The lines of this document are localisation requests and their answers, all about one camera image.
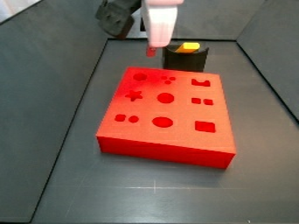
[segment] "hole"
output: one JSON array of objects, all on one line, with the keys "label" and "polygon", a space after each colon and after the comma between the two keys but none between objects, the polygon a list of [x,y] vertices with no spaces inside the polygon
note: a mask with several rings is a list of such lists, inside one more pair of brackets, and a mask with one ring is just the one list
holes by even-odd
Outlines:
[{"label": "hole", "polygon": [[161,93],[157,95],[156,99],[160,103],[170,103],[170,102],[173,102],[173,95]]},{"label": "hole", "polygon": [[146,75],[144,73],[136,73],[133,79],[136,81],[144,81],[146,79]]},{"label": "hole", "polygon": [[158,128],[169,128],[173,125],[173,120],[168,117],[158,116],[153,119],[153,125]]},{"label": "hole", "polygon": [[190,98],[190,103],[201,104],[201,98]]},{"label": "hole", "polygon": [[138,121],[138,117],[136,115],[129,116],[128,121],[130,123],[136,123]]},{"label": "hole", "polygon": [[202,103],[204,103],[205,105],[209,105],[209,106],[213,105],[213,102],[212,102],[212,100],[209,100],[209,99],[204,99],[204,100],[202,100]]},{"label": "hole", "polygon": [[194,129],[197,131],[210,132],[214,133],[214,123],[213,122],[194,122]]},{"label": "hole", "polygon": [[122,122],[125,119],[126,119],[126,116],[125,116],[125,115],[116,115],[114,120],[116,120],[117,122]]},{"label": "hole", "polygon": [[136,99],[142,99],[141,91],[133,91],[129,90],[129,94],[125,95],[126,98],[130,99],[130,102],[133,102]]},{"label": "hole", "polygon": [[210,82],[208,80],[200,82],[200,81],[196,81],[194,79],[190,79],[190,84],[193,86],[200,86],[200,87],[209,87],[210,86]]}]

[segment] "gray wall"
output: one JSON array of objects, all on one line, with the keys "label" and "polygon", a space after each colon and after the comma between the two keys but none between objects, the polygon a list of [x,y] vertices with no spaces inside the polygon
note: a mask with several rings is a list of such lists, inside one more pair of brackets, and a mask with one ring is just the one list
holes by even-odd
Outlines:
[{"label": "gray wall", "polygon": [[299,119],[299,1],[266,0],[237,42]]},{"label": "gray wall", "polygon": [[[257,12],[264,0],[184,0],[178,5],[172,37],[176,39],[234,40]],[[144,38],[140,13],[128,37]]]},{"label": "gray wall", "polygon": [[0,221],[26,222],[106,43],[101,0],[45,0],[0,25]]}]

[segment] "circular hole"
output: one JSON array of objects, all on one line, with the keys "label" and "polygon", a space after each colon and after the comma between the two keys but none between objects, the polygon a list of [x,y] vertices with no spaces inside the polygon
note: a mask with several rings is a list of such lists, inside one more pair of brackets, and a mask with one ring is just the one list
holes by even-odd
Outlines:
[{"label": "circular hole", "polygon": [[156,99],[160,103],[170,103],[173,102],[173,95],[168,93],[161,93],[157,95]]},{"label": "circular hole", "polygon": [[158,116],[153,119],[153,125],[158,128],[169,128],[173,125],[173,120],[168,117]]},{"label": "circular hole", "polygon": [[129,121],[130,123],[136,123],[136,122],[138,121],[137,116],[136,116],[136,115],[129,116],[128,121]]},{"label": "circular hole", "polygon": [[144,73],[136,73],[133,79],[136,81],[144,81],[146,79],[146,75]]},{"label": "circular hole", "polygon": [[125,119],[126,119],[126,116],[125,116],[125,115],[116,115],[114,120],[116,120],[117,122],[122,122]]}]

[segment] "gray surface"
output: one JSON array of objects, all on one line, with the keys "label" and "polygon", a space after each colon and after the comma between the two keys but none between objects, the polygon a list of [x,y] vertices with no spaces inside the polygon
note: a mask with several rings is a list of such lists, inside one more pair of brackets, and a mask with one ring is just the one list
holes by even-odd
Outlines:
[{"label": "gray surface", "polygon": [[237,42],[299,119],[299,1],[268,0]]},{"label": "gray surface", "polygon": [[[173,38],[232,39],[241,33],[264,0],[184,0],[178,6]],[[140,12],[129,38],[144,38],[140,32]]]},{"label": "gray surface", "polygon": [[299,222],[299,129],[236,43],[206,42],[237,155],[222,171],[100,154],[94,133],[126,66],[160,67],[145,42],[106,44],[33,222]]},{"label": "gray surface", "polygon": [[0,221],[32,218],[106,42],[98,4],[45,0],[0,26]]}]

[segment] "rectangular hole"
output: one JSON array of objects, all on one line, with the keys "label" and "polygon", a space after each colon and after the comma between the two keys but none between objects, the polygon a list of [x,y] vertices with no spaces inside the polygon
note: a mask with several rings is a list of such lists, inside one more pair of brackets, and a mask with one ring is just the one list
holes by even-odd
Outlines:
[{"label": "rectangular hole", "polygon": [[216,132],[214,123],[196,121],[194,122],[194,130],[214,133]]}]

